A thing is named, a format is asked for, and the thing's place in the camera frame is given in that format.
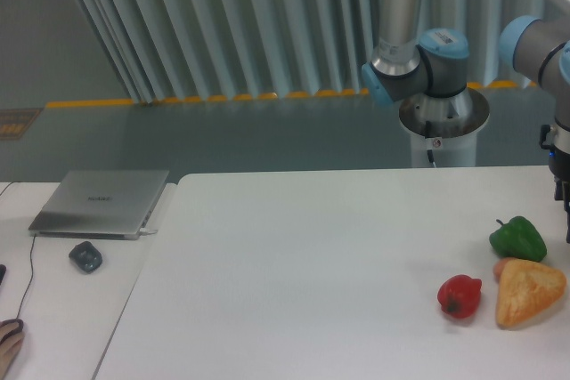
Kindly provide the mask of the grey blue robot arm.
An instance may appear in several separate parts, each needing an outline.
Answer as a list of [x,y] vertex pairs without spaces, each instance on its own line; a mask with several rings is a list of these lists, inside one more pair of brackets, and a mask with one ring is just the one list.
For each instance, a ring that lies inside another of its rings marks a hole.
[[[362,80],[378,104],[401,102],[400,122],[427,144],[472,135],[489,117],[484,98],[467,88],[467,38],[449,28],[417,33],[420,0],[380,0],[379,43],[362,65]],[[521,16],[499,37],[502,61],[535,82],[556,102],[554,122],[541,126],[554,197],[569,206],[569,19]]]

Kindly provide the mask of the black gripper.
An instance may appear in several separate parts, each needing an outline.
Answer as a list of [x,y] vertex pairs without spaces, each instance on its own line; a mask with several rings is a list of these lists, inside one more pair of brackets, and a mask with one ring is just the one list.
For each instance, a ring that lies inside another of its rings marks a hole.
[[542,125],[540,147],[549,152],[549,168],[555,178],[555,200],[563,200],[566,242],[570,243],[569,132],[558,125]]

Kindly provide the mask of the person's hand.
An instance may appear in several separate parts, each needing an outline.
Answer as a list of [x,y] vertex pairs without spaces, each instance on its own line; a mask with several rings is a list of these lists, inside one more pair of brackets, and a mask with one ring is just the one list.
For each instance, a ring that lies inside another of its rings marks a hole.
[[12,335],[11,332],[17,327],[13,321],[14,319],[7,319],[1,322],[1,378],[4,379],[14,359],[19,353],[23,339],[24,332],[17,335]]

